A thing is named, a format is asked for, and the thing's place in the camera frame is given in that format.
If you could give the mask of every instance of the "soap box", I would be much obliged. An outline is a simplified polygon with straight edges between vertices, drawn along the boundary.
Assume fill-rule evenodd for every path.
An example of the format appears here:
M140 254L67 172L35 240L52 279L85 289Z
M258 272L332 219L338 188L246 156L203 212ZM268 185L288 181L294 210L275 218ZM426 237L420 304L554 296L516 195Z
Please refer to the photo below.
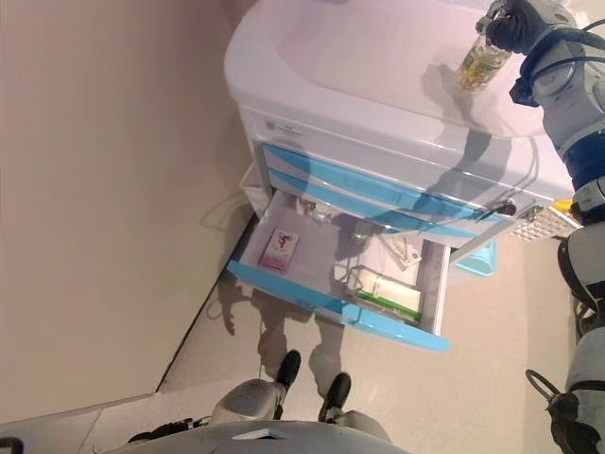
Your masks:
M275 229L263 252L260 265L276 271L285 271L298 242L298 235Z

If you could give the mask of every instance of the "floor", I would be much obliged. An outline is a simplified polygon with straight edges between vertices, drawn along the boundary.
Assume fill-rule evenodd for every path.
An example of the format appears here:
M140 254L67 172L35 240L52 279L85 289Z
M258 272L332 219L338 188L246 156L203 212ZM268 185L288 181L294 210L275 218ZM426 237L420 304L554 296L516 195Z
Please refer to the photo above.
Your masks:
M507 236L494 277L455 271L443 326L447 354L343 328L223 274L161 391L103 410L79 452L103 452L164 422L210 414L241 381L274 376L292 348L303 364L285 418L316 419L321 395L344 370L354 381L347 408L378 419L412 453L559 452L545 402L524 378L531 367L562 385L573 353L557 245Z

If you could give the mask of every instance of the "blue drawer front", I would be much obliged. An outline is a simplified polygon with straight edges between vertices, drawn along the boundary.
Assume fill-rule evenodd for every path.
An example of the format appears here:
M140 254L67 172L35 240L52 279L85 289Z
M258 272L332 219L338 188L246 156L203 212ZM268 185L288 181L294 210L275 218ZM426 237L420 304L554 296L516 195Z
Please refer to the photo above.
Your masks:
M313 177L360 196L393 204L404 210L424 215L472 220L477 220L485 214L462 203L431 196L293 151L268 144L265 144L264 147L266 152ZM482 220L498 221L501 219L498 215L491 215Z
M472 238L475 236L459 229L445 227L434 222L407 216L397 211L386 210L385 208L373 205L366 201L354 199L344 194L332 191L327 187L321 187L308 182L303 182L298 178L294 178L285 174L284 172L280 172L272 168L269 169L269 174L272 177L280 179L284 183L294 187L302 193L308 194L311 197L331 203L335 207L348 211L349 213L353 213L360 218L375 220L376 222L379 222L383 225L388 225L396 230L418 230L437 236L457 236L461 238Z
M249 284L336 322L400 343L429 350L449 350L449 341L403 322L288 281L272 272L230 261L227 269Z

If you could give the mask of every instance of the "plastic bottle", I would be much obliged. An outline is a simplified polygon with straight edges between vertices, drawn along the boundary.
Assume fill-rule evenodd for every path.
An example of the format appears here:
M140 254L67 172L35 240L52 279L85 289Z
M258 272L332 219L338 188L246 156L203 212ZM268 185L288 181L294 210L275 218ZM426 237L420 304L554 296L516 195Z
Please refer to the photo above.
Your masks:
M509 51L488 44L485 35L480 34L458 69L458 89L464 92L485 89L509 57Z

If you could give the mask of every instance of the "open drawer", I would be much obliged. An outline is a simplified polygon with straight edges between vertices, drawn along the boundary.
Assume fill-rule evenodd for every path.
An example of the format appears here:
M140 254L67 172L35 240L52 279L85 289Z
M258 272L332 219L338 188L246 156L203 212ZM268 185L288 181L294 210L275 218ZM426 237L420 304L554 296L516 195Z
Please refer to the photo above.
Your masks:
M300 211L295 196L277 191L241 259L232 260L228 270L256 288L338 323L431 350L449 348L449 342L440 336L449 247L424 240L422 260L414 265L417 273L410 276L410 269L397 269L401 275L396 277L421 293L420 319L408 322L381 306L360 300L343 282L338 267L355 260L359 263L360 257L373 263L392 262L387 254L372 247L375 242L359 245L352 241L358 219L334 212L329 220L317 222ZM276 228L299 236L283 272L259 265ZM375 225L372 230L377 233L383 227ZM392 263L387 266L392 277Z

